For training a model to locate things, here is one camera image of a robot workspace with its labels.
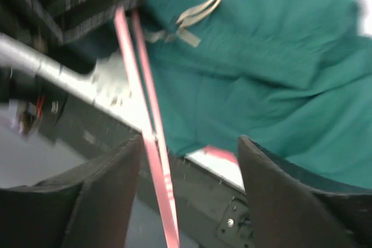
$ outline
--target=pink strap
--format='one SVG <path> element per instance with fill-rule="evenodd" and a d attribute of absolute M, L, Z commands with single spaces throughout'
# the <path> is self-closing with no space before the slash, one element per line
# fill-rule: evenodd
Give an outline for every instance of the pink strap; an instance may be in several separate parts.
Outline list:
<path fill-rule="evenodd" d="M 168 248 L 180 248 L 176 205 L 173 196 L 173 185 L 170 176 L 168 154 L 163 134 L 158 100 L 156 98 L 156 93 L 153 86 L 151 70 L 148 62 L 148 55 L 139 20 L 140 19 L 138 13 L 136 11 L 133 12 L 133 27 L 139 51 L 139 57 L 141 60 L 141 67 L 144 72 L 145 84 L 148 90 L 150 106 L 153 112 L 159 148 L 156 144 L 156 137 L 153 133 L 150 112 L 146 105 L 145 94 L 144 90 L 142 89 L 141 79 L 135 61 L 134 48 L 131 42 L 128 24 L 123 8 L 119 9 L 115 15 L 116 32 L 120 43 L 120 49 L 123 54 L 124 66 L 127 71 L 130 88 L 133 92 L 133 96 L 139 98 L 139 109 L 144 109 L 144 111 L 139 111 L 138 113 L 145 119 L 144 126 L 142 128 L 142 136 L 144 138 L 145 148 L 147 151 L 151 169 L 151 175 L 155 186 L 156 197 L 158 199 L 167 246 Z"/>

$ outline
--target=green fabric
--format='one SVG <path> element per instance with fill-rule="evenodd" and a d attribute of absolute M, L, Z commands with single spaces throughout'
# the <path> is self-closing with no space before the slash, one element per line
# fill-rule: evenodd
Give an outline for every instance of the green fabric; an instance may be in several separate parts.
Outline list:
<path fill-rule="evenodd" d="M 206 0 L 148 0 L 145 29 L 177 29 Z M 181 40 L 147 44 L 167 144 L 236 152 L 245 134 L 339 182 L 372 188 L 372 41 L 357 0 L 223 0 Z"/>

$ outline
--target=metal bracket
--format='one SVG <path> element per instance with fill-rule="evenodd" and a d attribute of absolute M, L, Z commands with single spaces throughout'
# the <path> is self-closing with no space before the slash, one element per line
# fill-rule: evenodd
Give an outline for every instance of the metal bracket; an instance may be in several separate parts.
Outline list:
<path fill-rule="evenodd" d="M 233 248 L 254 248 L 253 229 L 245 203 L 233 200 L 217 227 L 217 237 Z"/>

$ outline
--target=wrinkled fabric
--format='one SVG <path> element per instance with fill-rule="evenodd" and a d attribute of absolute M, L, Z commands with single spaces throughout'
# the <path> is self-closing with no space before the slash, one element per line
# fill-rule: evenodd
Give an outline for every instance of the wrinkled fabric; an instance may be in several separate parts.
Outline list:
<path fill-rule="evenodd" d="M 206 0 L 148 0 L 149 31 L 177 29 Z M 223 0 L 188 30 L 201 39 L 147 43 L 170 150 L 236 153 L 247 135 L 339 182 L 372 188 L 372 41 L 357 0 Z"/>

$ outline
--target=teal cloth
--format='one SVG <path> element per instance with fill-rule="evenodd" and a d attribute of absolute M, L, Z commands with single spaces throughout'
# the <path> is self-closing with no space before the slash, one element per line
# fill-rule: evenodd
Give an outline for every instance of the teal cloth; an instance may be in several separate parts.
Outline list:
<path fill-rule="evenodd" d="M 143 27 L 174 32 L 206 0 L 148 0 Z M 357 0 L 223 0 L 182 40 L 147 43 L 170 150 L 236 153 L 247 135 L 324 177 L 372 188 L 372 40 Z"/>

